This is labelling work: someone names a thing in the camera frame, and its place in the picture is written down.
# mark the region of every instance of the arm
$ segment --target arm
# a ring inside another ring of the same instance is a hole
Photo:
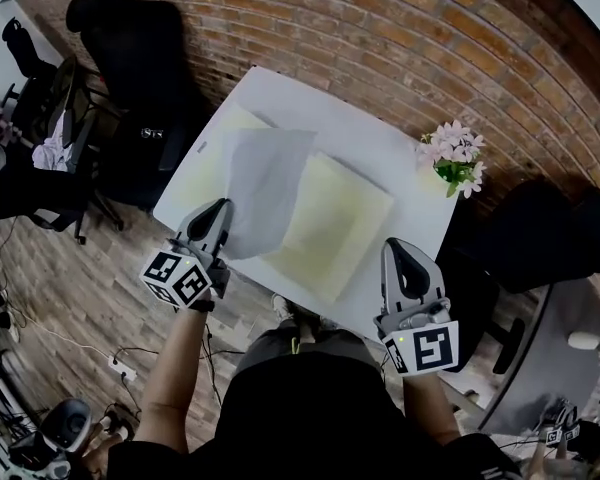
[[[184,425],[198,377],[207,314],[181,309],[151,371],[142,397],[142,419],[134,441],[187,453]]]
[[[404,413],[441,445],[460,437],[440,379],[435,373],[403,378]]]

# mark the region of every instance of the chair leg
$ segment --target chair leg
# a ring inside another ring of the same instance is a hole
[[[73,232],[73,237],[80,245],[84,245],[87,243],[86,237],[80,234],[80,231],[82,231],[82,219],[84,219],[84,213],[81,213],[80,217],[78,217],[78,219],[76,220],[76,228]]]
[[[109,206],[104,199],[102,199],[97,193],[93,193],[91,196],[91,202],[96,205],[98,210],[107,217],[116,227],[116,230],[122,231],[124,229],[124,221],[120,218],[118,213]]]

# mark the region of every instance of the wooden floor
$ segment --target wooden floor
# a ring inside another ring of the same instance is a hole
[[[173,309],[150,295],[138,280],[138,272],[150,250],[160,247],[171,233],[140,210],[116,208],[125,220],[125,230],[114,231],[92,210],[83,225],[84,246],[74,241],[72,228],[56,233],[36,227],[26,217],[18,218],[0,251],[0,282],[7,283],[13,306],[79,344],[96,347],[105,355],[114,354],[119,347],[160,350],[173,321]],[[0,244],[12,222],[0,222]],[[234,272],[224,300],[209,318],[213,349],[245,350],[263,331],[274,327],[270,297],[270,291]],[[504,301],[501,320],[528,315],[530,308],[533,300],[525,297]],[[95,416],[114,401],[134,406],[120,377],[96,351],[79,348],[31,323],[20,333],[21,342],[15,345],[0,329],[0,348],[8,349],[5,368],[32,409],[52,408],[67,397],[84,399]],[[380,350],[373,353],[378,358],[383,355]],[[495,357],[495,342],[485,338],[469,367],[446,378],[461,391],[478,391],[480,405],[486,406],[497,387],[490,372]],[[129,388],[139,402],[155,356],[132,351],[121,358],[138,371],[138,379]],[[237,355],[214,356],[222,395],[239,359]],[[399,382],[391,365],[387,384],[398,401]],[[201,366],[187,421],[191,449],[213,436],[218,414],[208,371]]]

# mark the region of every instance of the electrical outlet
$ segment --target electrical outlet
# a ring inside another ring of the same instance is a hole
[[[109,366],[112,370],[118,372],[120,375],[124,374],[124,378],[129,382],[133,382],[136,380],[136,371],[133,368],[129,368],[126,364],[124,364],[120,359],[114,359],[113,356],[109,356]]]

